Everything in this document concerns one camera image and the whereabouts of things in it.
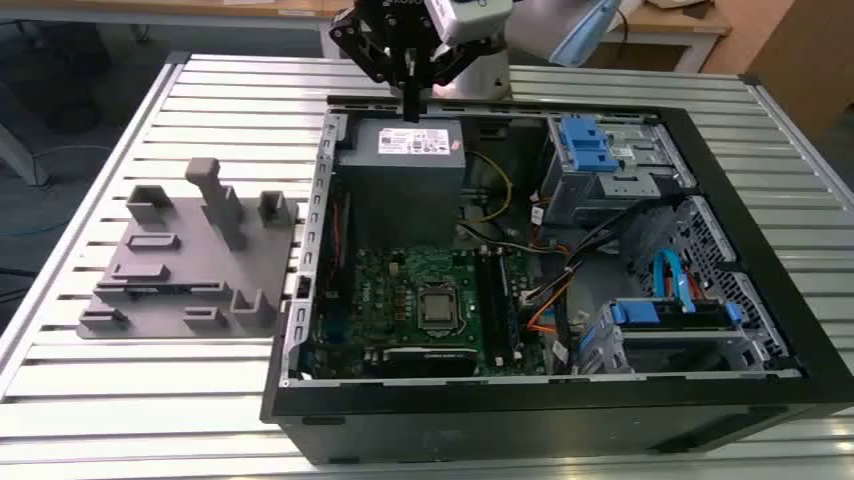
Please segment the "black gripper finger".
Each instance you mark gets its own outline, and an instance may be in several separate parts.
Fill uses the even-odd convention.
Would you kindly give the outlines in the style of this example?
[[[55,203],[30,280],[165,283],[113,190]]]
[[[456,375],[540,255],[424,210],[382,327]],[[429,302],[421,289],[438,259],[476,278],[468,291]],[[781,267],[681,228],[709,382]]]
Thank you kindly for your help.
[[[421,91],[434,85],[446,86],[462,70],[488,54],[498,51],[498,41],[484,38],[449,47],[434,54],[438,42],[424,43],[412,50],[410,55],[410,122],[417,123],[421,108]]]
[[[340,10],[329,24],[328,38],[374,83],[385,83],[397,97],[402,119],[410,122],[410,72],[408,49],[381,50],[370,30],[354,12]]]

